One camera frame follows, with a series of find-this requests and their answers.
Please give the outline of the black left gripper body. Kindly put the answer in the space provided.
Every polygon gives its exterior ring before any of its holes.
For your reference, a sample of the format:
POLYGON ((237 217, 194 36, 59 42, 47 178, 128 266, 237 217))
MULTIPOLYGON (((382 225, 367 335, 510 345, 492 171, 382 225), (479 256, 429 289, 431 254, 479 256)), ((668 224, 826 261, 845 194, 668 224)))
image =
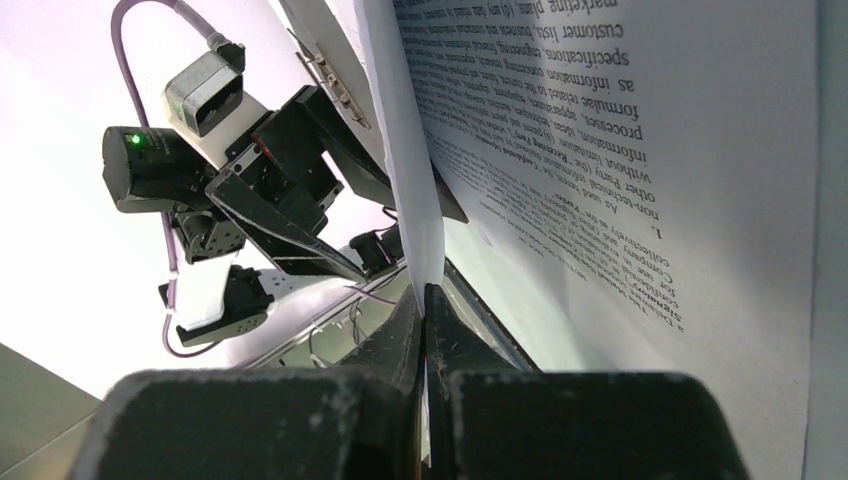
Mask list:
POLYGON ((253 196, 308 232, 327 226, 327 210, 343 189, 323 158, 327 148, 306 109, 314 98, 327 96, 317 86, 302 87, 279 109, 264 111, 225 149, 228 162, 248 155, 251 164, 233 170, 253 196))

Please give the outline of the red folder with black inside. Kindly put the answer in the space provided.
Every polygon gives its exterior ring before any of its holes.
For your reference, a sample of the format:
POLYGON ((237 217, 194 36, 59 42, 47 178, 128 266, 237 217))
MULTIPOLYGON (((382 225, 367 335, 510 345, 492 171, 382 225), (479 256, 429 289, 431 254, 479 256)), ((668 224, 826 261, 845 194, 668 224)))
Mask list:
MULTIPOLYGON (((282 1, 280 6, 281 21, 291 30, 302 55, 322 55, 327 60, 327 66, 334 71, 340 86, 330 87, 328 92, 334 95, 347 88, 351 100, 362 110, 363 120, 368 124, 366 127, 353 118, 351 109, 338 109, 347 126, 374 158, 379 169, 385 171, 383 139, 377 126, 359 34, 354 27, 344 24, 346 19, 352 22, 356 20, 352 3, 341 3, 340 12, 343 18, 335 15, 328 1, 282 1)), ((445 260, 444 275, 447 286, 453 289, 450 298, 458 300, 465 309, 479 318, 480 329, 487 333, 492 347, 519 368, 535 370, 537 366, 532 359, 503 327, 495 313, 450 259, 445 260)))

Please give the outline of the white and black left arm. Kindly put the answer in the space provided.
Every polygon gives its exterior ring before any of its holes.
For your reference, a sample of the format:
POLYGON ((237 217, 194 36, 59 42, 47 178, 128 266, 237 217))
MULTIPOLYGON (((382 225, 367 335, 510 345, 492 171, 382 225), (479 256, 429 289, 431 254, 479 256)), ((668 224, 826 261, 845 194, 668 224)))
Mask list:
POLYGON ((219 119, 205 136, 173 120, 110 126, 102 137, 116 208, 164 217, 164 332, 184 356, 256 328, 296 277, 366 283, 404 257, 397 225, 342 249, 320 238, 345 188, 394 209, 387 176, 321 88, 306 85, 276 110, 245 96, 219 119))

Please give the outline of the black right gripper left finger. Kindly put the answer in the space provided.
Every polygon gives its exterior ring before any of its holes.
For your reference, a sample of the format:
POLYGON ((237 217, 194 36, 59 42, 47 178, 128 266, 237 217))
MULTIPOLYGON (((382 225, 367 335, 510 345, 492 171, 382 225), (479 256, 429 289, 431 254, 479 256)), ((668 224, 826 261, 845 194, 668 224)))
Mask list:
POLYGON ((75 479, 417 479, 422 318, 412 289, 325 368, 148 370, 91 420, 75 479))

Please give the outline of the printed paper sheet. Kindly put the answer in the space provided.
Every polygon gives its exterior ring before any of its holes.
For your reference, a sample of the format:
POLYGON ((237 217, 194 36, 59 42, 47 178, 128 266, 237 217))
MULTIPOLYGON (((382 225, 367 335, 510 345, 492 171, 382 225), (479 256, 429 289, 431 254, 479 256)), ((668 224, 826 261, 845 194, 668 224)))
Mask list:
POLYGON ((699 379, 756 479, 802 475, 813 1, 358 1, 482 238, 623 370, 699 379))

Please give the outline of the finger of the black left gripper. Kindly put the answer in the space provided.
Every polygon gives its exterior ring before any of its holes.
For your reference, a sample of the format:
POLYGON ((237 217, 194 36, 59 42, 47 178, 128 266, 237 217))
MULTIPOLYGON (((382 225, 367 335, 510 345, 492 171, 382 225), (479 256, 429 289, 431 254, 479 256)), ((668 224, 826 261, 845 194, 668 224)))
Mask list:
POLYGON ((298 91, 298 187, 305 197, 298 200, 300 224, 325 224, 326 208, 321 202, 336 188, 337 179, 322 159, 328 154, 340 176, 354 194, 395 212, 391 181, 347 126, 327 94, 317 86, 298 91))
POLYGON ((221 173, 205 193, 279 270, 293 276, 367 279, 362 267, 317 237, 314 228, 327 218, 304 188, 221 173))

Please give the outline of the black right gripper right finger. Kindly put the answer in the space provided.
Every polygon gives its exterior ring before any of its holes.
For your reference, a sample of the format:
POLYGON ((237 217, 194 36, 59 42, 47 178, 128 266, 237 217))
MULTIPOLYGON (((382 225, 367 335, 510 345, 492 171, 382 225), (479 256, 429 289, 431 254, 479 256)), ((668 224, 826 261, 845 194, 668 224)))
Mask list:
POLYGON ((676 372, 523 371, 424 293, 435 479, 745 479, 723 413, 676 372))

